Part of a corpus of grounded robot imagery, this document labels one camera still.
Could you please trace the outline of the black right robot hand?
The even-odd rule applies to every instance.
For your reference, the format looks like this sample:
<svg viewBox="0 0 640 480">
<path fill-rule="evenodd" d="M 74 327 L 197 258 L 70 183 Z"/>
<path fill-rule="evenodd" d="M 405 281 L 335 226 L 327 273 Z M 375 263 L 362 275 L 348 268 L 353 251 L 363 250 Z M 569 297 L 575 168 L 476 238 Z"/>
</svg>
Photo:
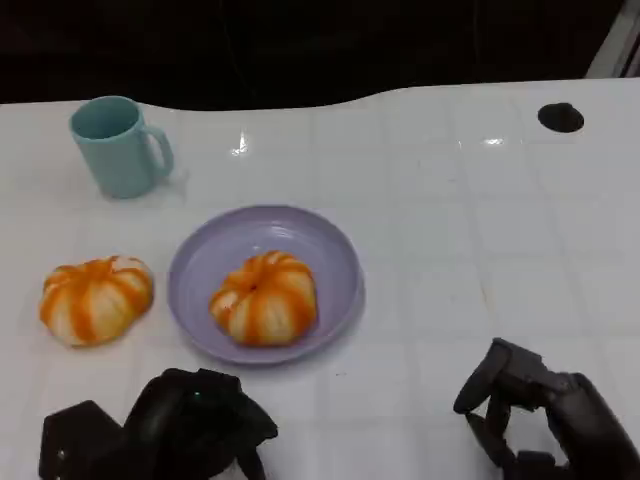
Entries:
<svg viewBox="0 0 640 480">
<path fill-rule="evenodd" d="M 514 452 L 505 432 L 511 409 L 545 410 L 567 457 Z M 495 338 L 467 379 L 453 410 L 465 416 L 476 440 L 504 479 L 637 479 L 639 452 L 594 384 L 581 373 L 554 372 L 542 357 Z"/>
</svg>

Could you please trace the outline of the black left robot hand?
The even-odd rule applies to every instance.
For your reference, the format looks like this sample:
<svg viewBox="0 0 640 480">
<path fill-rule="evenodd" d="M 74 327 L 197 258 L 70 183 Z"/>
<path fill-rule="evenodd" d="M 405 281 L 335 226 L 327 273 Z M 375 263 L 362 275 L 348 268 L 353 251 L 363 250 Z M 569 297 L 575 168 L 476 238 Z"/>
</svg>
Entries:
<svg viewBox="0 0 640 480">
<path fill-rule="evenodd" d="M 257 448 L 278 427 L 237 377 L 170 368 L 144 387 L 124 433 L 142 479 L 211 479 L 232 464 L 264 479 Z"/>
</svg>

